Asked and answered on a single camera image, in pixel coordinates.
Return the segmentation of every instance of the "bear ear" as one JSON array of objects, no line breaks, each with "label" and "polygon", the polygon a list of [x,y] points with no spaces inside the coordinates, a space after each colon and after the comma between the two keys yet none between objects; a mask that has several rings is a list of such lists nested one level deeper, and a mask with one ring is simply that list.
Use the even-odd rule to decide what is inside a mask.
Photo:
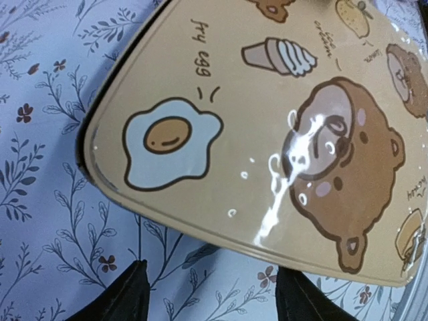
[{"label": "bear ear", "polygon": [[391,148],[395,159],[395,163],[397,164],[395,166],[395,170],[397,170],[400,167],[402,167],[405,162],[404,140],[394,128],[389,128],[389,132],[391,135]]},{"label": "bear ear", "polygon": [[419,59],[413,52],[409,52],[409,58],[413,62],[415,66],[417,66],[419,69],[421,69],[421,64],[419,63]]},{"label": "bear ear", "polygon": [[342,271],[357,274],[364,263],[367,250],[367,234],[362,233],[356,237],[345,237],[336,242],[339,254],[339,266]]}]

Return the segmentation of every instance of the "floral tablecloth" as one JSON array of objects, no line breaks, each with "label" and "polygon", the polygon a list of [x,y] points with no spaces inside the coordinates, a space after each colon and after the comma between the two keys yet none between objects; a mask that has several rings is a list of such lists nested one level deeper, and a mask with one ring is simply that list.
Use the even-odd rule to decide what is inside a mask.
[{"label": "floral tablecloth", "polygon": [[[425,35],[413,4],[374,3]],[[0,2],[0,321],[58,321],[148,260],[149,319],[274,321],[277,268],[109,202],[77,170],[77,129],[156,0]],[[392,320],[403,288],[310,276],[359,320]]]}]

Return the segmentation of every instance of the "glossy surface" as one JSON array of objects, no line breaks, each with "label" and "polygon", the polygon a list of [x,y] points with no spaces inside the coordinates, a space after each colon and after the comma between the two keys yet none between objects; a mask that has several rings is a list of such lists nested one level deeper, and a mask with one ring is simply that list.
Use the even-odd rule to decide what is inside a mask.
[{"label": "glossy surface", "polygon": [[[84,143],[89,174],[125,207],[216,245],[406,284],[425,240],[426,57],[363,4],[290,3],[286,21],[273,22],[249,1],[228,12],[210,0],[169,1],[99,96]],[[298,31],[304,25],[311,32]],[[168,47],[178,48],[173,60]],[[135,113],[144,126],[132,125]],[[189,141],[189,129],[169,126],[161,136],[178,144],[171,152],[141,146],[163,118],[187,119]],[[416,210],[420,228],[401,231]],[[397,233],[415,240],[404,262]]]}]

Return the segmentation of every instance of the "bear cartoon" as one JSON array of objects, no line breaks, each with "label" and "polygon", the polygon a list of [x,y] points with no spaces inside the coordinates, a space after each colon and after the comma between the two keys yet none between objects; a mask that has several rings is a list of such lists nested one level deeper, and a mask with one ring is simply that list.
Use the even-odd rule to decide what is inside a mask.
[{"label": "bear cartoon", "polygon": [[387,47],[388,69],[395,90],[405,108],[416,118],[426,117],[428,86],[422,74],[421,64],[413,52],[396,44]]},{"label": "bear cartoon", "polygon": [[278,23],[285,23],[288,17],[287,5],[291,5],[295,0],[247,0],[255,3],[256,7],[268,19]]},{"label": "bear cartoon", "polygon": [[342,271],[361,270],[367,233],[388,207],[404,162],[401,135],[363,86],[333,78],[298,109],[282,168],[294,207],[336,242]]}]

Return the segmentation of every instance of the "pancake illustration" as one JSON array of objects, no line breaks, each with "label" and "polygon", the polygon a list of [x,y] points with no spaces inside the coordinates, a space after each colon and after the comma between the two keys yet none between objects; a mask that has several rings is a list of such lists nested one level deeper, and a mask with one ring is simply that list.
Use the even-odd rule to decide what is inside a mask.
[{"label": "pancake illustration", "polygon": [[295,0],[247,0],[255,3],[260,12],[270,20],[278,23],[285,23],[288,18],[286,6],[291,5]]},{"label": "pancake illustration", "polygon": [[388,69],[395,90],[408,112],[416,118],[427,115],[428,85],[417,56],[397,44],[387,47]]},{"label": "pancake illustration", "polygon": [[256,68],[277,72],[281,76],[304,77],[317,66],[317,58],[296,42],[267,38],[241,50],[244,62]]},{"label": "pancake illustration", "polygon": [[336,242],[342,271],[361,270],[367,233],[388,207],[404,162],[401,135],[365,87],[333,78],[298,109],[282,168],[295,208]]},{"label": "pancake illustration", "polygon": [[209,170],[211,144],[222,130],[220,117],[199,111],[184,98],[137,112],[123,132],[126,184],[137,191],[158,191],[183,179],[202,179]]},{"label": "pancake illustration", "polygon": [[336,2],[336,12],[342,22],[358,38],[368,37],[370,34],[368,19],[373,19],[373,17],[366,11],[366,3],[364,1],[359,1],[355,5],[352,0],[338,0]]},{"label": "pancake illustration", "polygon": [[426,242],[426,228],[420,209],[414,210],[404,221],[395,240],[395,247],[407,271],[422,256]]}]

